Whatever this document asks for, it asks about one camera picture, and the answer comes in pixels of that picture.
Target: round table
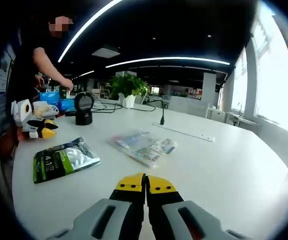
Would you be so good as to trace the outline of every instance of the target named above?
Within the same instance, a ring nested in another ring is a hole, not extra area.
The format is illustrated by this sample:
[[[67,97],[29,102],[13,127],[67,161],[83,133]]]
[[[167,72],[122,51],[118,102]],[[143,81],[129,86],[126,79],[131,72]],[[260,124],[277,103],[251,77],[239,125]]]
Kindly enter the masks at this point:
[[[258,136],[228,124],[165,110],[164,126],[178,131],[174,132],[153,125],[161,115],[158,108],[153,112],[120,109],[113,114],[94,113],[88,126],[77,126],[74,117],[62,116],[55,120],[59,126],[55,137],[21,141],[12,177],[19,221],[34,237],[44,239],[71,228],[75,217],[98,200],[109,198],[123,177],[144,172],[169,180],[184,200],[194,201],[217,217],[224,230],[264,239],[282,226],[288,217],[288,169]],[[114,135],[134,129],[171,138],[178,146],[157,168],[148,169],[108,144]],[[204,134],[215,141],[185,134]],[[97,153],[101,164],[34,184],[34,155],[80,136]],[[144,209],[140,239],[154,239],[148,209]]]

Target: plastic bag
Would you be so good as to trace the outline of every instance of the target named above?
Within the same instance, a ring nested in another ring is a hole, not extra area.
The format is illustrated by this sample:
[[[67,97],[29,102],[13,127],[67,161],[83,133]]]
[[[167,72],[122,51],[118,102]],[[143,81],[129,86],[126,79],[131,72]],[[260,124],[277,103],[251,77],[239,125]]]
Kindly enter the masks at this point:
[[[82,137],[36,153],[33,181],[41,183],[100,164]]]
[[[171,139],[157,139],[147,131],[134,131],[131,134],[111,138],[110,143],[144,166],[157,167],[156,161],[165,154],[170,154],[176,147]]]

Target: ceiling light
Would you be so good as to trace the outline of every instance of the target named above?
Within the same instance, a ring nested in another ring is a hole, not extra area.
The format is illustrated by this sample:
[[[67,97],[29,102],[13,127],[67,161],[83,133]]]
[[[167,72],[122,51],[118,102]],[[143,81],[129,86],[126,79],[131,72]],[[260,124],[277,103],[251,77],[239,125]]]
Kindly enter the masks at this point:
[[[78,77],[84,76],[84,75],[86,75],[86,74],[91,74],[91,73],[93,73],[93,72],[95,72],[95,71],[89,71],[89,72],[83,73],[82,75],[79,75]]]
[[[153,60],[193,60],[193,61],[204,61],[204,62],[212,62],[217,64],[224,64],[224,65],[230,65],[229,62],[225,61],[218,61],[218,60],[212,60],[207,58],[199,58],[199,57],[185,57],[185,56],[166,56],[166,57],[153,57],[153,58],[144,58],[144,59],[137,59],[132,61],[124,61],[120,63],[116,63],[113,65],[106,66],[106,68],[111,68],[112,66],[118,66],[123,64],[131,64],[131,63],[137,63],[137,62],[144,62],[144,61],[153,61]]]
[[[161,65],[160,67],[161,68],[169,68],[169,67],[170,68],[184,68],[184,66],[172,66],[172,65],[170,65],[170,66],[169,65]]]
[[[144,68],[157,68],[158,66],[139,66],[139,69],[144,69]]]
[[[106,59],[110,59],[117,55],[120,55],[120,53],[115,52],[111,49],[104,48],[104,47],[92,53],[92,56],[98,56],[98,57],[106,58]]]
[[[95,13],[81,28],[78,30],[78,32],[75,34],[75,36],[71,39],[71,41],[68,43],[66,48],[64,49],[62,55],[58,59],[58,62],[62,61],[63,57],[67,53],[67,51],[70,49],[70,47],[73,45],[73,43],[77,40],[77,38],[85,31],[86,28],[88,28],[89,25],[91,25],[96,19],[98,19],[104,12],[115,6],[116,4],[120,3],[123,0],[113,0],[109,4],[102,7],[97,13]]]

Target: green package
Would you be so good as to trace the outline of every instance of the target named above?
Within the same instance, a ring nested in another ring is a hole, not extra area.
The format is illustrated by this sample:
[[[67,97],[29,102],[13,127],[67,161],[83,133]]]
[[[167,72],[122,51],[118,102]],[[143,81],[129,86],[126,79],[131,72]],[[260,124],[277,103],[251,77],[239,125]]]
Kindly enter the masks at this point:
[[[34,183],[55,178],[100,164],[99,157],[90,150],[82,137],[72,142],[54,146],[35,154],[33,163]]]

